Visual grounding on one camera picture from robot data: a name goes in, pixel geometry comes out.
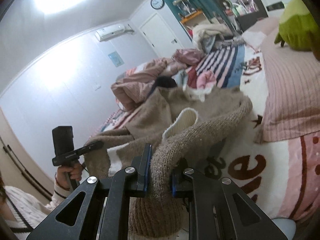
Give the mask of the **white knit sleeve forearm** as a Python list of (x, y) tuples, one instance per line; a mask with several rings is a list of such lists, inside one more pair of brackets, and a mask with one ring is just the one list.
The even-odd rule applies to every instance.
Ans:
[(18, 239), (28, 235), (71, 193), (66, 176), (56, 174), (54, 194), (44, 205), (33, 195), (1, 181), (1, 218)]

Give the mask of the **person's left hand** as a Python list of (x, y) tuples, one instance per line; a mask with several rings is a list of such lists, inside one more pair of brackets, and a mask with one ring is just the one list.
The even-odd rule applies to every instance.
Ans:
[(59, 166), (55, 176), (56, 183), (59, 187), (69, 190), (69, 183), (66, 175), (71, 175), (71, 180), (80, 181), (82, 179), (82, 166), (79, 162), (75, 163), (72, 167), (70, 166)]

